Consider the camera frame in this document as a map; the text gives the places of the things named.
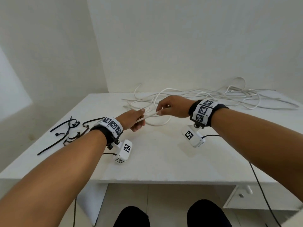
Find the tangled white cable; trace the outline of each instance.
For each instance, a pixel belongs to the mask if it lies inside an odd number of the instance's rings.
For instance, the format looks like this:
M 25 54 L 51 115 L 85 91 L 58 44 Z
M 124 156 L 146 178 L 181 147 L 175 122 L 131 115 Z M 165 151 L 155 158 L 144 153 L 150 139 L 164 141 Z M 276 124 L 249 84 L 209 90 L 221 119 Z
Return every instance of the tangled white cable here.
M 189 90 L 189 91 L 182 91 L 182 90 L 175 89 L 175 88 L 165 88 L 162 91 L 160 91 L 159 93 L 148 95 L 148 96 L 145 96 L 143 98 L 139 98 L 136 95 L 136 91 L 141 86 L 141 84 L 139 84 L 138 87 L 136 87 L 136 89 L 134 91 L 135 99 L 122 99 L 122 100 L 127 101 L 128 105 L 124 106 L 124 107 L 127 108 L 127 110 L 131 110 L 131 109 L 138 110 L 138 109 L 142 108 L 142 107 L 134 106 L 134 104 L 138 103 L 138 102 L 147 102 L 147 103 L 149 103 L 145 107 L 145 110 L 146 110 L 145 117 L 142 118 L 141 120 L 149 118 L 149 117 L 158 117 L 158 115 L 154 111 L 154 110 L 157 109 L 157 104 L 159 103 L 157 101 L 157 99 L 160 96 L 161 97 L 166 97 L 166 96 L 169 96 L 169 95 L 176 95 L 176 94 L 171 94 L 171 93 L 165 92 L 167 90 L 172 90 L 174 92 L 181 92 L 181 94 L 178 94 L 178 95 L 180 95 L 182 97 L 185 97 L 185 98 L 191 98 L 193 100 L 199 100 L 199 99 L 219 99 L 219 100 L 224 99 L 224 100 L 229 100 L 229 101 L 233 101 L 235 103 L 230 104 L 230 105 L 225 104 L 226 106 L 230 107 L 230 106 L 242 105 L 243 107 L 245 107 L 247 109 L 250 109 L 250 110 L 255 109 L 257 107 L 272 109 L 272 110 L 285 110 L 285 109 L 294 110 L 294 109 L 299 108 L 299 106 L 295 103 L 285 101 L 285 100 L 282 100 L 280 98 L 272 98 L 272 97 L 268 97 L 268 96 L 260 94 L 261 91 L 270 90 L 270 89 L 248 89 L 248 90 L 245 90 L 245 87 L 246 87 L 245 79 L 242 78 L 242 77 L 236 77 L 232 81 L 234 81 L 235 79 L 243 80 L 244 81 L 244 87 L 239 88 L 239 87 L 236 87 L 236 86 L 233 86 L 233 85 L 229 85 L 229 86 L 225 85 L 225 86 L 219 88 L 216 91 L 211 91 L 211 90 L 203 89 L 203 88 L 198 88 L 198 89 Z M 257 103 L 256 104 L 248 103 L 248 102 L 246 102 L 246 100 L 248 100 L 248 99 L 257 100 Z M 289 107 L 289 108 L 286 108 L 286 107 L 264 107 L 264 106 L 260 105 L 261 101 L 264 100 L 264 99 L 270 99 L 270 100 L 275 100 L 275 101 L 288 103 L 288 104 L 290 104 L 294 107 Z M 150 123 L 150 122 L 147 122 L 147 121 L 146 121 L 146 123 L 148 125 L 151 125 L 151 126 L 163 126 L 163 125 L 167 124 L 170 121 L 170 119 L 171 119 L 171 117 L 169 117 L 169 119 L 166 122 L 160 123 L 160 124 L 153 124 L 153 123 Z

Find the tabletop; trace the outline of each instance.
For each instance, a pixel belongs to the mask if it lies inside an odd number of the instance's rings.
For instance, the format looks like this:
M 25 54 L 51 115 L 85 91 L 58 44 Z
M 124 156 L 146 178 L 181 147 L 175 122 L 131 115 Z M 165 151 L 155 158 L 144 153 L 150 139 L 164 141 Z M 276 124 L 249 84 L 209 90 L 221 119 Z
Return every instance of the tabletop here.
M 138 93 L 139 96 L 151 93 Z M 273 97 L 290 100 L 286 96 L 268 91 Z M 53 127 L 69 120 L 70 116 L 81 122 L 71 129 L 70 137 L 77 131 L 84 131 L 82 123 L 104 116 L 118 116 L 125 112 L 123 105 L 127 103 L 122 98 L 133 99 L 132 93 L 102 93 L 89 94 L 70 112 L 68 112 Z M 256 108 L 248 110 L 242 106 L 231 107 L 259 118 L 275 122 L 297 132 L 303 133 L 302 104 L 297 110 L 270 110 Z M 165 121 L 167 116 L 149 118 L 149 121 Z M 221 137 L 206 137 L 206 142 L 199 148 L 193 148 L 182 136 L 181 128 L 193 124 L 189 120 L 172 117 L 164 126 L 146 125 L 136 133 L 126 130 L 120 140 L 128 139 L 133 143 L 133 149 L 127 162 L 117 164 L 112 155 L 101 157 L 91 180 L 103 183 L 182 183 L 182 184 L 239 184 L 255 183 L 255 177 L 245 160 Z M 47 131 L 32 146 L 14 160 L 0 173 L 0 179 L 21 179 L 41 161 L 63 147 L 63 142 L 55 145 L 41 155 L 37 154 L 60 139 L 56 132 L 66 132 L 68 125 L 50 133 Z M 216 134 L 207 127 L 201 129 L 202 135 Z M 256 168 L 260 182 L 275 183 L 276 181 Z

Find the white cabinet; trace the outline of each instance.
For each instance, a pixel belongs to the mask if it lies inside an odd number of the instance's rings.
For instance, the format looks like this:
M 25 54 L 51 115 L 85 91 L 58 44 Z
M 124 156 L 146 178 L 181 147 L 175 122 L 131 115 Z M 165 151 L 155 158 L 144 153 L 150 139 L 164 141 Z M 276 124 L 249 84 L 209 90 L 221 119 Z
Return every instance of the white cabinet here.
M 302 207 L 302 202 L 281 184 L 261 186 L 272 210 L 300 210 Z M 259 185 L 236 186 L 223 207 L 268 210 Z

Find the hand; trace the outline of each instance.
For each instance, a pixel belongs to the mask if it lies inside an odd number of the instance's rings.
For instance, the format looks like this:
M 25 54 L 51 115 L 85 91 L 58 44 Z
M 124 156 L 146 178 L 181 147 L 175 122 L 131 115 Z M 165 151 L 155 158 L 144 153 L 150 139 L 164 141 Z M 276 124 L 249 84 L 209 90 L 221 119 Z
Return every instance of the hand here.
M 189 116 L 188 111 L 193 103 L 195 103 L 194 100 L 186 99 L 181 96 L 168 96 L 159 102 L 157 114 L 160 116 L 171 115 L 179 118 L 186 118 Z
M 123 113 L 122 115 L 119 115 L 116 120 L 121 123 L 123 130 L 127 130 L 130 128 L 133 132 L 135 132 L 139 130 L 142 126 L 145 126 L 145 120 L 136 123 L 138 119 L 144 117 L 144 112 L 145 109 L 140 109 L 138 111 L 130 110 Z

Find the tiled floor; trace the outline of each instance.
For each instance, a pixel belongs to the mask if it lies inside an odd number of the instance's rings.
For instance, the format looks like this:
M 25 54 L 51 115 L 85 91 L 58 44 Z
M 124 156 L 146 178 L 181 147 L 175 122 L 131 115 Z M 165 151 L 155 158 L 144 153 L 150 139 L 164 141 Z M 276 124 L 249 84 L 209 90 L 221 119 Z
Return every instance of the tiled floor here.
M 222 206 L 212 186 L 109 184 L 96 226 L 112 227 L 123 208 L 137 206 L 147 213 L 151 227 L 185 227 L 187 211 L 199 199 L 208 199 Z M 254 210 L 223 211 L 233 227 L 266 227 Z M 73 215 L 74 204 L 67 210 L 60 227 L 72 227 Z M 75 226 L 91 226 L 79 206 Z

